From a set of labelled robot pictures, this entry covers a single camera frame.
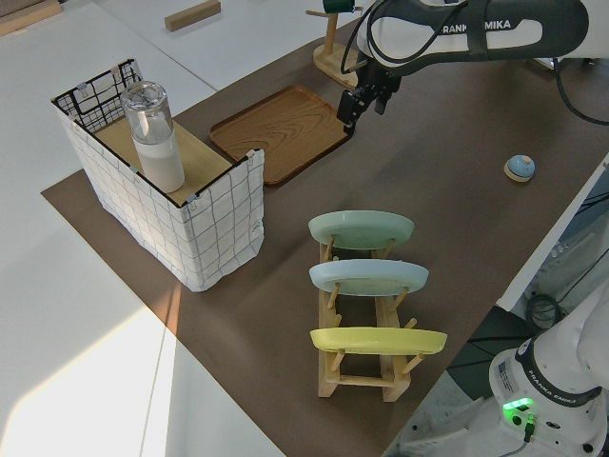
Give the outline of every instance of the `yellow plate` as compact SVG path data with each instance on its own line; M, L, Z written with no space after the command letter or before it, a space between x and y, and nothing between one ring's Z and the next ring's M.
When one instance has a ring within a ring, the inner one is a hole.
M315 348L347 354L435 354L444 348L446 334L416 328L336 327L310 332Z

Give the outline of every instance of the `transparent bottle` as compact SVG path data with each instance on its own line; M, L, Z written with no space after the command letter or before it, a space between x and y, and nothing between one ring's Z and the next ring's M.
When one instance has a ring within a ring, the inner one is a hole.
M165 193L179 189L184 167L165 89L150 81L132 83L121 104L146 178Z

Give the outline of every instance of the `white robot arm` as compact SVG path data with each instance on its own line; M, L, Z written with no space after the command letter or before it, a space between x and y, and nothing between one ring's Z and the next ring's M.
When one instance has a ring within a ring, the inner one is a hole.
M358 87L338 117L353 134L372 101L383 114L403 76L435 63L609 57L608 21L606 0L377 0L350 40Z

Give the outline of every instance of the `brown serving tray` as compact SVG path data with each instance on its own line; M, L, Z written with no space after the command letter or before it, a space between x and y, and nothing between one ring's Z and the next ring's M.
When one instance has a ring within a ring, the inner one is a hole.
M267 186L280 186L348 138L336 109L303 86L288 86L209 130L211 142L235 160L263 149Z

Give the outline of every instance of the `green indicator light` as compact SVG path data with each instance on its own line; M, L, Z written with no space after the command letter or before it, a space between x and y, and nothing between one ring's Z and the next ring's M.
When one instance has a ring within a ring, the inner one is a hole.
M516 409L518 407L528 407L532 403L533 403L533 400L531 400L530 398L520 398L519 400L515 400L513 402L506 403L505 405L503 405L503 409L509 410L509 409Z

